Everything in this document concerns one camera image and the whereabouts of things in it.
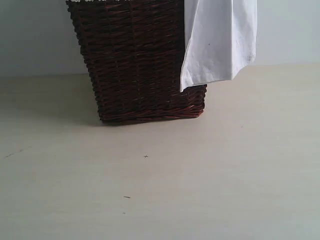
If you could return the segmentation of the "white t-shirt red logo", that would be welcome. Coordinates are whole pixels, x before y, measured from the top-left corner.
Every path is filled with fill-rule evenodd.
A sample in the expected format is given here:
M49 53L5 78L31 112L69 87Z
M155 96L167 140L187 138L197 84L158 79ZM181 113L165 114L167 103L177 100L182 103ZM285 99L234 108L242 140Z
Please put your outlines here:
M184 1L180 90L233 80L256 58L256 0Z

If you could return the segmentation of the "dark brown wicker basket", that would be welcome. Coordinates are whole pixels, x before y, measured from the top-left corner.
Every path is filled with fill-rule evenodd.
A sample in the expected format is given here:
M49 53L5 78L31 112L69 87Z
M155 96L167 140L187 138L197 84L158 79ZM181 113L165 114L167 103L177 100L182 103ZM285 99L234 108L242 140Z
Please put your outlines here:
M191 119L203 113L207 87L180 90L182 0L66 5L103 123Z

